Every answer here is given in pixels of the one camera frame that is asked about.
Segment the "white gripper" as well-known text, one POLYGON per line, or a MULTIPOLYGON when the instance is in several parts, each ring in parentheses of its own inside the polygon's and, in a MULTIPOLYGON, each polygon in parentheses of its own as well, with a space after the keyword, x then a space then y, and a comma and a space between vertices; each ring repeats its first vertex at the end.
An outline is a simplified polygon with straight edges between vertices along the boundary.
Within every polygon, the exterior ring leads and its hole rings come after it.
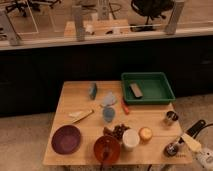
POLYGON ((193 152, 196 152, 196 159, 199 164, 207 171, 213 171, 213 150, 202 148, 201 144, 194 138, 184 133, 181 138, 193 152))

